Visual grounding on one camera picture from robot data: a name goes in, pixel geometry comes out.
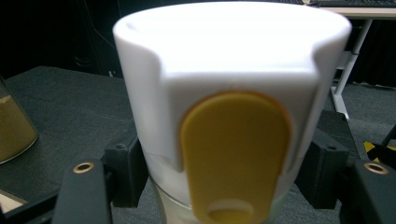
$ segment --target yellow handle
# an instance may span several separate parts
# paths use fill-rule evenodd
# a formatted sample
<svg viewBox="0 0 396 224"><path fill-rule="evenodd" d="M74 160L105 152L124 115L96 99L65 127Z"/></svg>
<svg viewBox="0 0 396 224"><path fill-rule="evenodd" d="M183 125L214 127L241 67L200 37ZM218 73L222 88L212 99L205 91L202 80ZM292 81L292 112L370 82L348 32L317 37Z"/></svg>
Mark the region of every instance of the yellow handle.
<svg viewBox="0 0 396 224"><path fill-rule="evenodd" d="M268 96L230 91L195 105L180 130L194 214L205 224L267 219L289 141L289 117Z"/></svg>

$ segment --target black table surface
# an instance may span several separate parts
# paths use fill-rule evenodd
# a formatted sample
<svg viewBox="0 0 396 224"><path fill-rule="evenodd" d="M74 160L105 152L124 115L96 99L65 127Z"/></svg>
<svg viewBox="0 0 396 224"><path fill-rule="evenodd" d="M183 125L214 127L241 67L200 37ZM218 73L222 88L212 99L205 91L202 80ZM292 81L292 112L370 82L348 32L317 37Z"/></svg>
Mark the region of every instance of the black table surface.
<svg viewBox="0 0 396 224"><path fill-rule="evenodd" d="M39 133L31 148L0 165L0 189L26 201L57 190L71 163L100 159L105 146L133 119L121 78L39 66L6 84ZM323 111L318 127L352 148L352 160L359 157L344 115ZM155 200L148 200L143 206L152 214L141 214L146 221L136 223L158 222L151 208Z"/></svg>

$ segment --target glass jar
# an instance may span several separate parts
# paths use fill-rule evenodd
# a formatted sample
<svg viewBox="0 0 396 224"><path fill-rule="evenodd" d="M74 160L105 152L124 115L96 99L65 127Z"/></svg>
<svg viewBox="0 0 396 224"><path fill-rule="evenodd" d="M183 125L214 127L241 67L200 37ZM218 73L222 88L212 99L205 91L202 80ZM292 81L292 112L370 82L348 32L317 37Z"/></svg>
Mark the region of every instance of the glass jar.
<svg viewBox="0 0 396 224"><path fill-rule="evenodd" d="M0 77L0 163L28 149L37 139L37 131Z"/></svg>

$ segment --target gray floor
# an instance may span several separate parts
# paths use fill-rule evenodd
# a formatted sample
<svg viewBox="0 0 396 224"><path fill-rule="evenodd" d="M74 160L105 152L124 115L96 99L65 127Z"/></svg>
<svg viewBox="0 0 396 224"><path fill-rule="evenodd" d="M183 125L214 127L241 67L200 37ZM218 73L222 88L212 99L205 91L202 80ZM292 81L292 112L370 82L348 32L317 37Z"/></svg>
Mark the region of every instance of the gray floor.
<svg viewBox="0 0 396 224"><path fill-rule="evenodd" d="M365 84L348 84L343 92L343 97L355 145L361 159L365 159L367 156L363 141L380 143L396 124L396 89ZM330 94L325 110L335 110ZM159 223L159 214L154 200L152 187L148 184L137 209L114 209L115 223ZM305 200L298 188L293 186L277 223L340 223L338 218L340 207L341 204L338 202L334 210L315 210Z"/></svg>

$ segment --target amber liquid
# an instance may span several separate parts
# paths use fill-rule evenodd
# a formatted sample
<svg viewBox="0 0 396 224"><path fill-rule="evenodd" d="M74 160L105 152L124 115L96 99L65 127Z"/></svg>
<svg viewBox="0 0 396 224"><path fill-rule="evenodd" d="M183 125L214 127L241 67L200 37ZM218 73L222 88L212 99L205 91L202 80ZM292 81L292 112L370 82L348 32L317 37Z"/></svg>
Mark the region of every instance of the amber liquid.
<svg viewBox="0 0 396 224"><path fill-rule="evenodd" d="M35 128L12 97L0 98L0 162L18 156L36 138Z"/></svg>

